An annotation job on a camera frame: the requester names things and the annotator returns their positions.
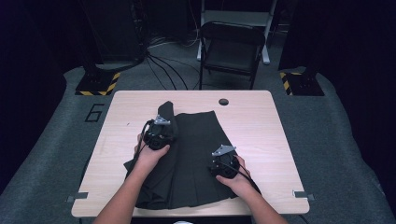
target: hand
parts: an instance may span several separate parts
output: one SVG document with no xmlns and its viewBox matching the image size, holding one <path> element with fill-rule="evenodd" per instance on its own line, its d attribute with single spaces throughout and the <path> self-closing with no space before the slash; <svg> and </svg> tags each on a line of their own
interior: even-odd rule
<svg viewBox="0 0 396 224">
<path fill-rule="evenodd" d="M 140 137 L 141 134 L 137 136 L 137 142 L 140 141 Z M 142 140 L 141 150 L 138 149 L 137 146 L 134 147 L 134 154 L 140 150 L 139 158 L 137 159 L 136 165 L 134 166 L 134 170 L 138 169 L 141 172 L 140 174 L 149 175 L 152 169 L 154 169 L 154 167 L 157 165 L 158 160 L 168 152 L 169 147 L 169 145 L 166 145 L 159 150 L 152 150 Z"/>
<path fill-rule="evenodd" d="M 240 166 L 245 166 L 245 161 L 239 156 L 235 157 L 238 159 Z M 239 172 L 250 176 L 250 171 L 239 167 Z M 255 189 L 251 186 L 250 182 L 241 174 L 237 174 L 233 179 L 225 178 L 221 175 L 217 175 L 216 179 L 223 185 L 230 187 L 230 189 L 242 199 L 245 199 L 248 194 L 251 192 L 251 189 L 255 191 Z"/>
</svg>

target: wooden table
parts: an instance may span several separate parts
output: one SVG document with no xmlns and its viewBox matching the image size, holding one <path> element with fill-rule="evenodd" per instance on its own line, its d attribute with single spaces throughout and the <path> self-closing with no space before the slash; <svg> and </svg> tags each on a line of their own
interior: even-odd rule
<svg viewBox="0 0 396 224">
<path fill-rule="evenodd" d="M 222 98 L 229 104 L 220 105 Z M 74 217 L 96 217 L 115 194 L 126 175 L 123 164 L 134 156 L 137 135 L 166 101 L 174 104 L 175 115 L 214 110 L 267 202 L 280 214 L 308 212 L 307 199 L 292 193 L 304 188 L 269 91 L 117 91 L 79 189 L 88 197 L 75 200 Z M 172 210 L 134 210 L 137 217 L 239 215 L 250 215 L 239 198 Z"/>
</svg>

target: dark background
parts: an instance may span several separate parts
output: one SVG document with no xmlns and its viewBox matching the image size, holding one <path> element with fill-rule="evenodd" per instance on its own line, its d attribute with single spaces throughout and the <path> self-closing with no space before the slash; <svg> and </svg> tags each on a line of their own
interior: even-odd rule
<svg viewBox="0 0 396 224">
<path fill-rule="evenodd" d="M 213 5 L 207 8 L 221 7 L 221 1 L 210 2 Z M 238 1 L 225 3 L 224 9 L 247 6 Z M 262 7 L 261 1 L 252 3 L 257 4 L 253 9 Z M 200 4 L 191 1 L 191 5 L 199 22 Z M 0 8 L 0 190 L 3 191 L 61 101 L 66 86 L 63 74 L 82 66 L 84 60 L 102 63 L 104 50 L 77 0 L 40 4 L 28 0 L 2 1 Z M 300 0 L 279 69 L 309 66 L 319 50 L 323 57 L 318 71 L 336 88 L 361 155 L 377 174 L 396 213 L 394 11 L 396 6 L 391 0 Z M 334 27 L 334 17 L 339 20 L 328 38 L 326 31 Z M 180 29 L 194 29 L 191 18 L 186 18 L 186 24 L 187 29 Z M 130 49 L 142 41 L 140 33 L 135 35 Z M 136 52 L 122 55 L 129 60 L 136 57 Z"/>
</svg>

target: black chair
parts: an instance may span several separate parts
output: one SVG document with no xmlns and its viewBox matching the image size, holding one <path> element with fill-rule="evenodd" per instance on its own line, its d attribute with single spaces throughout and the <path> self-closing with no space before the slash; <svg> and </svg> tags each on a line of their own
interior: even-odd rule
<svg viewBox="0 0 396 224">
<path fill-rule="evenodd" d="M 203 70 L 207 69 L 209 73 L 214 70 L 249 76 L 252 90 L 265 44 L 264 33 L 252 26 L 210 21 L 201 27 L 200 37 L 199 89 Z"/>
</svg>

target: yellow and black hazard tape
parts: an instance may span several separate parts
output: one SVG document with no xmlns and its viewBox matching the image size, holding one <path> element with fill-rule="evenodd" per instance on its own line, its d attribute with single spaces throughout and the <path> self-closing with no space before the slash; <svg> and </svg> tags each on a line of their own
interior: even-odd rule
<svg viewBox="0 0 396 224">
<path fill-rule="evenodd" d="M 111 92 L 113 92 L 114 88 L 116 87 L 119 77 L 120 77 L 120 73 L 114 75 L 106 91 L 76 91 L 76 95 L 109 95 L 111 94 Z"/>
<path fill-rule="evenodd" d="M 301 73 L 288 73 L 292 75 L 300 75 Z M 288 82 L 286 73 L 280 73 L 280 77 L 282 78 L 283 81 L 283 87 L 285 88 L 286 94 L 287 95 L 293 95 L 293 92 L 291 90 L 290 84 Z"/>
</svg>

